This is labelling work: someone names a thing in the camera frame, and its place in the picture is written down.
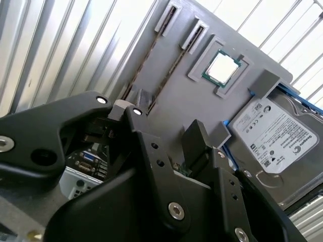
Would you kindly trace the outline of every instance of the hard drive sticker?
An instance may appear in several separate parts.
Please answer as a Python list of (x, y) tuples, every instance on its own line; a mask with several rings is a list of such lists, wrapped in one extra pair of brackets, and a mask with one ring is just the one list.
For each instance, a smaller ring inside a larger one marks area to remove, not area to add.
[(233, 128), (268, 173), (281, 173), (318, 141), (315, 133), (267, 98), (254, 99)]

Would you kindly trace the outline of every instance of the usb port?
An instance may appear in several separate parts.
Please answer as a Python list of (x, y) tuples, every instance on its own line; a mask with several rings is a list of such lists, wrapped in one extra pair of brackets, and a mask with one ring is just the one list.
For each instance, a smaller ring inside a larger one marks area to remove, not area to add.
[(106, 175), (107, 172), (105, 170), (99, 169), (98, 172), (101, 172), (102, 174)]
[(101, 169), (103, 169), (103, 170), (106, 170), (106, 169), (107, 169), (107, 167), (106, 167), (106, 166), (103, 166), (103, 165), (99, 165), (99, 167), (100, 167)]
[(102, 179), (105, 179), (105, 175), (102, 175), (100, 173), (98, 173), (97, 176), (101, 177)]
[(91, 162), (94, 162), (95, 157), (93, 155), (90, 155), (88, 153), (84, 153), (83, 158), (86, 160), (89, 160)]

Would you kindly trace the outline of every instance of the gray mounting plate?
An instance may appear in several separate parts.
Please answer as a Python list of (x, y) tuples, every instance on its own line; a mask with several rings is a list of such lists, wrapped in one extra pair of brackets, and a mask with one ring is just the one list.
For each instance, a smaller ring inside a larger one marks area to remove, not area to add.
[[(273, 73), (280, 78), (280, 82), (285, 83), (292, 81), (292, 75), (197, 2), (176, 0), (170, 1), (170, 4), (180, 6), (180, 12), (178, 15), (175, 14), (176, 20), (172, 22), (167, 35), (158, 39), (139, 72), (134, 86), (154, 93), (182, 51), (181, 46), (196, 26), (196, 19), (201, 19), (208, 26), (204, 37), (197, 46), (194, 46), (195, 50), (192, 53), (186, 53), (182, 58), (149, 114), (152, 131), (164, 140), (172, 159), (181, 163), (184, 160), (181, 146), (184, 127), (188, 127), (197, 118), (205, 124), (209, 134), (214, 134), (213, 130), (219, 123), (232, 119), (250, 100), (248, 88), (256, 81), (262, 83), (267, 81), (258, 79), (264, 70)], [(120, 81), (117, 84), (112, 98), (117, 99), (125, 84), (130, 82), (144, 60), (157, 36), (155, 28), (167, 6), (168, 1), (160, 1), (156, 7), (120, 77), (124, 82)], [(225, 99), (214, 94), (213, 90), (216, 87), (214, 83), (206, 79), (196, 82), (188, 77), (214, 36), (222, 40), (226, 47), (234, 48), (236, 55), (241, 54), (254, 63), (248, 67), (248, 72)]]

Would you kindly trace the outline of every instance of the motherboard i/o panel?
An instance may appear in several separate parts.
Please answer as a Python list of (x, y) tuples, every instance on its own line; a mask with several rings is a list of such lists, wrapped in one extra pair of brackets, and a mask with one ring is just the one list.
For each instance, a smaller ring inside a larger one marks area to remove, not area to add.
[(89, 151), (73, 153), (67, 159), (67, 166), (101, 181), (107, 175), (107, 163)]

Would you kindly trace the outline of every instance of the hard drive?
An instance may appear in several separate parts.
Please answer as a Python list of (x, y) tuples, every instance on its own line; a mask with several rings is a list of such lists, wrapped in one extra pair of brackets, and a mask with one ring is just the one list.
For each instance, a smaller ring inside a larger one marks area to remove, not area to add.
[(253, 97), (228, 128), (234, 160), (283, 210), (323, 182), (323, 118), (297, 99), (279, 89)]

